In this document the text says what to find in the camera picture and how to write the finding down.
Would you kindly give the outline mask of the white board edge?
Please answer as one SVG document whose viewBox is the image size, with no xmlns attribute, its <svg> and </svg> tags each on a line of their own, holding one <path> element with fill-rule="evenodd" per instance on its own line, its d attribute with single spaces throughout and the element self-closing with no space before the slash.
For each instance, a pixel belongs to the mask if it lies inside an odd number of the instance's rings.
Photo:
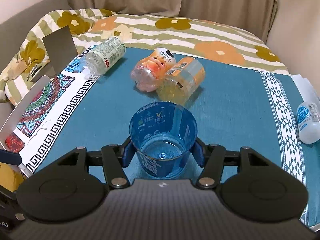
<svg viewBox="0 0 320 240">
<path fill-rule="evenodd" d="M 17 124 L 21 116 L 23 115 L 26 108 L 32 102 L 32 100 L 39 94 L 39 92 L 48 84 L 50 83 L 50 79 L 47 76 L 40 77 L 28 91 L 25 97 L 17 104 L 17 106 L 12 110 L 10 115 L 8 116 L 7 120 L 4 122 L 1 128 L 1 144 L 4 148 L 6 138 L 11 135 L 11 133 L 16 128 Z"/>
</svg>

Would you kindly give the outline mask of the floral striped duvet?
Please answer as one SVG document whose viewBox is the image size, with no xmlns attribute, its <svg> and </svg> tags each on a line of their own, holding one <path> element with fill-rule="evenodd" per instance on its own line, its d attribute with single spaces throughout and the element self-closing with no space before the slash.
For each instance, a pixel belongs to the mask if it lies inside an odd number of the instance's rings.
<svg viewBox="0 0 320 240">
<path fill-rule="evenodd" d="M 182 55 L 263 69 L 277 74 L 288 70 L 264 42 L 249 31 L 182 17 L 118 14 L 105 9 L 55 10 L 30 29 L 18 48 L 3 59 L 1 102 L 17 105 L 33 86 L 31 76 L 49 63 L 43 38 L 69 27 L 77 52 L 116 36 L 127 47 L 164 47 Z"/>
</svg>

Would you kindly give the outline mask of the white blue labelled cup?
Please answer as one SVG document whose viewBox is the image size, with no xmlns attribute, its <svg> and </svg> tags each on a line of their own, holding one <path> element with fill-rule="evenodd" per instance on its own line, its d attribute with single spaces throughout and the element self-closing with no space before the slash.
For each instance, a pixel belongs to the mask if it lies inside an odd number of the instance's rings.
<svg viewBox="0 0 320 240">
<path fill-rule="evenodd" d="M 305 144 L 319 141 L 319 109 L 313 102 L 305 101 L 297 108 L 299 138 Z"/>
</svg>

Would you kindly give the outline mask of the white paper sheets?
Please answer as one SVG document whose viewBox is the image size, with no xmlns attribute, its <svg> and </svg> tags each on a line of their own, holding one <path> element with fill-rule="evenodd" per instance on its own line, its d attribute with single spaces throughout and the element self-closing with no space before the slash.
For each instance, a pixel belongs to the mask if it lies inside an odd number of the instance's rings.
<svg viewBox="0 0 320 240">
<path fill-rule="evenodd" d="M 317 92 L 314 89 L 313 85 L 310 83 L 310 81 L 299 74 L 292 75 L 291 78 L 294 81 L 296 87 L 298 88 L 303 101 L 312 102 L 316 104 L 319 108 L 319 96 L 317 95 Z"/>
</svg>

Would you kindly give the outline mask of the clear cup green white label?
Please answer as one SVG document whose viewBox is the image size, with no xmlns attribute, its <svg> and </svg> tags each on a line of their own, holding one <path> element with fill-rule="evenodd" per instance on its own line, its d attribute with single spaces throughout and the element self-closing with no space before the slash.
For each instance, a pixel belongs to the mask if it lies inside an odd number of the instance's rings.
<svg viewBox="0 0 320 240">
<path fill-rule="evenodd" d="M 90 49 L 81 59 L 80 66 L 88 69 L 89 74 L 101 77 L 125 55 L 125 52 L 124 43 L 112 36 Z"/>
</svg>

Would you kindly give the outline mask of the blue transparent plastic cup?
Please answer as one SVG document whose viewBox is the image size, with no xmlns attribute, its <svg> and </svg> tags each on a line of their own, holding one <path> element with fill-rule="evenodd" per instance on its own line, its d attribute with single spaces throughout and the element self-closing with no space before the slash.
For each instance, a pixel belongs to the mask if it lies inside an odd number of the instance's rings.
<svg viewBox="0 0 320 240">
<path fill-rule="evenodd" d="M 197 123 L 181 105 L 153 102 L 133 115 L 129 135 L 143 170 L 169 179 L 183 171 L 197 137 Z"/>
</svg>

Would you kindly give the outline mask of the teal patterned cloth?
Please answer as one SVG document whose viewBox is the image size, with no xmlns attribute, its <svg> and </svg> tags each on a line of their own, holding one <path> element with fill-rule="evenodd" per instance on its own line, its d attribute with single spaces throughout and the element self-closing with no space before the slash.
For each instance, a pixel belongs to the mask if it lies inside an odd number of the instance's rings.
<svg viewBox="0 0 320 240">
<path fill-rule="evenodd" d="M 74 59 L 40 90 L 5 138 L 36 172 L 78 146 L 88 150 L 173 132 L 231 151 L 249 146 L 300 180 L 309 201 L 302 221 L 319 223 L 319 143 L 300 142 L 296 111 L 303 97 L 296 77 L 198 59 L 204 81 L 184 106 L 162 103 L 135 88 L 130 73 L 147 50 L 129 48 L 104 76 L 90 76 Z"/>
</svg>

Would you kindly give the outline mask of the grey bed headboard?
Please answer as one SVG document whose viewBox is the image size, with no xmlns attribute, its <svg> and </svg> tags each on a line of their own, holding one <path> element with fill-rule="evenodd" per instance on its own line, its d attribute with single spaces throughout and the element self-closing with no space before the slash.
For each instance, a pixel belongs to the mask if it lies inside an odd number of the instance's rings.
<svg viewBox="0 0 320 240">
<path fill-rule="evenodd" d="M 1 23 L 1 70 L 8 65 L 19 51 L 31 28 L 45 14 L 54 10 L 70 9 L 67 0 L 43 0 Z"/>
</svg>

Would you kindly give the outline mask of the yellow orange labelled cup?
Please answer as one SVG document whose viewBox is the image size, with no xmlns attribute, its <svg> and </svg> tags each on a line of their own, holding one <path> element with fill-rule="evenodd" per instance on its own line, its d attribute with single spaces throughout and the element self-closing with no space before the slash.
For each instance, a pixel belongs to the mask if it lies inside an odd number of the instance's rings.
<svg viewBox="0 0 320 240">
<path fill-rule="evenodd" d="M 164 75 L 162 83 L 156 89 L 162 101 L 185 105 L 192 94 L 204 81 L 204 66 L 193 57 L 184 57 Z"/>
</svg>

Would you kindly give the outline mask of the pink orange cartoon cup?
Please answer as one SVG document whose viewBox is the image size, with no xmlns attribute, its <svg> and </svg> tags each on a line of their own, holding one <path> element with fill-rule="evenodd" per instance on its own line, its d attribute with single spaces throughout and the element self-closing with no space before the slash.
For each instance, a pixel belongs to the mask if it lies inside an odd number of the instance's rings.
<svg viewBox="0 0 320 240">
<path fill-rule="evenodd" d="M 165 73 L 176 64 L 175 55 L 166 48 L 156 48 L 150 56 L 141 59 L 131 71 L 136 88 L 153 92 L 162 83 Z"/>
</svg>

